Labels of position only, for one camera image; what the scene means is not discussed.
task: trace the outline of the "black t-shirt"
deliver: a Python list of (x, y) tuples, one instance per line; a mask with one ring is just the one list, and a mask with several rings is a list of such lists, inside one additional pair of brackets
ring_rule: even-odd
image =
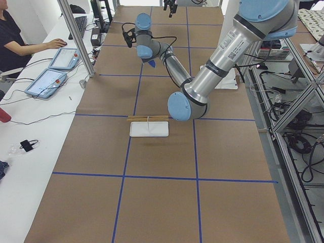
[(6, 21), (0, 19), (0, 71), (2, 72), (24, 67), (31, 58), (31, 55), (21, 57), (5, 48), (5, 45), (12, 41), (21, 46), (25, 43), (20, 36), (20, 28), (6, 10), (4, 10), (4, 17)]

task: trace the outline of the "white table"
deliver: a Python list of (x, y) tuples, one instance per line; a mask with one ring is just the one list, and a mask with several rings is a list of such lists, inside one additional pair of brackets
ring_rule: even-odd
[[(92, 15), (88, 16), (88, 23), (93, 21)], [(64, 18), (45, 39), (48, 42), (54, 38), (67, 41), (67, 47), (75, 48), (73, 40), (68, 40), (69, 31)], [(88, 53), (91, 52), (91, 31), (86, 31), (83, 38)], [(37, 53), (31, 62), (53, 58), (57, 50), (46, 50)], [(22, 71), (19, 78), (36, 78), (50, 61), (32, 65)], [(79, 85), (81, 79), (87, 77), (87, 71), (81, 65), (77, 74), (66, 82), (66, 85), (56, 91), (48, 100), (27, 99), (13, 104), (1, 105), (12, 120), (30, 123), (50, 115), (76, 110), (84, 90)], [(8, 99), (16, 89), (24, 91), (30, 83), (20, 83), (28, 80), (18, 80), (5, 95)], [(28, 97), (22, 92), (15, 92), (9, 101), (13, 102)], [(31, 125), (18, 125), (14, 123), (0, 123), (0, 160), (6, 161), (9, 168), (6, 175), (0, 180), (0, 243), (21, 243), (30, 229), (37, 208), (42, 199), (46, 185), (61, 151), (62, 145), (72, 123), (74, 114), (66, 114)], [(19, 144), (23, 140), (39, 140), (39, 145), (34, 150), (23, 154), (10, 156), (8, 151), (12, 144)]]

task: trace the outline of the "red cylinder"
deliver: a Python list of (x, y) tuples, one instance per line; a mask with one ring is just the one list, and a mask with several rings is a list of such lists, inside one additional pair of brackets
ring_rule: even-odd
[(7, 123), (11, 120), (11, 116), (0, 108), (0, 121)]

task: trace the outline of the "tablet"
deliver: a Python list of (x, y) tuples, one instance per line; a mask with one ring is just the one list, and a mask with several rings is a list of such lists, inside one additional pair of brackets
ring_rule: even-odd
[(51, 61), (49, 68), (55, 70), (71, 70), (79, 60), (79, 51), (76, 48), (59, 48)]
[(66, 81), (66, 73), (45, 69), (26, 89), (25, 93), (36, 98), (47, 99)]

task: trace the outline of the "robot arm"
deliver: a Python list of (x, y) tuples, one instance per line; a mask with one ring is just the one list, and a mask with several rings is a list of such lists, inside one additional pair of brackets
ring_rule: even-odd
[(152, 40), (150, 16), (140, 14), (135, 23), (138, 56), (143, 62), (159, 57), (180, 88), (168, 100), (172, 118), (186, 121), (204, 116), (209, 109), (208, 95), (253, 42), (295, 34), (298, 6), (299, 0), (241, 0), (234, 26), (194, 79), (174, 55), (172, 47)]

